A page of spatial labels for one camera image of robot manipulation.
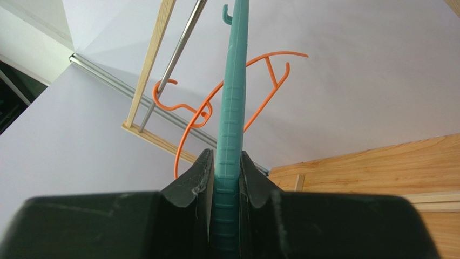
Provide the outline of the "teal plastic hanger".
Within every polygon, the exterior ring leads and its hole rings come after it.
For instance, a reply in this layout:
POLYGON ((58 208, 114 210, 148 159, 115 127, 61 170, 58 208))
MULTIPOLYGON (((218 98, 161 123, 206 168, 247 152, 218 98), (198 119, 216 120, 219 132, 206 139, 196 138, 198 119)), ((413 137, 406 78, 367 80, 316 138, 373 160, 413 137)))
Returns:
POLYGON ((209 256, 239 258, 239 177, 246 105, 249 2, 235 1, 231 16, 225 5, 222 18, 231 26, 231 32, 215 156, 209 256))

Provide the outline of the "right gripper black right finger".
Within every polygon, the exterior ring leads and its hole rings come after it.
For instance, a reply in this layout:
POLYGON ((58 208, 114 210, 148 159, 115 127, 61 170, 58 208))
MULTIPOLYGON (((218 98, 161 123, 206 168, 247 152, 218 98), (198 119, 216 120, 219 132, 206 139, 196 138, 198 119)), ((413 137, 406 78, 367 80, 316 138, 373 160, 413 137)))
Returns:
POLYGON ((440 258, 402 197, 284 191, 246 152, 240 168, 242 258, 440 258))

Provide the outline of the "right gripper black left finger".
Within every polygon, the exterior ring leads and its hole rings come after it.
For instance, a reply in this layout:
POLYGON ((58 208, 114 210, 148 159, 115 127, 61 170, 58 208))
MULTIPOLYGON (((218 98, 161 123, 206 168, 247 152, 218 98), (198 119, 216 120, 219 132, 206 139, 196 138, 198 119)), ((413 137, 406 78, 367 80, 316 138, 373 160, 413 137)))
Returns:
POLYGON ((213 152, 160 191, 33 197, 1 258, 208 258, 213 152))

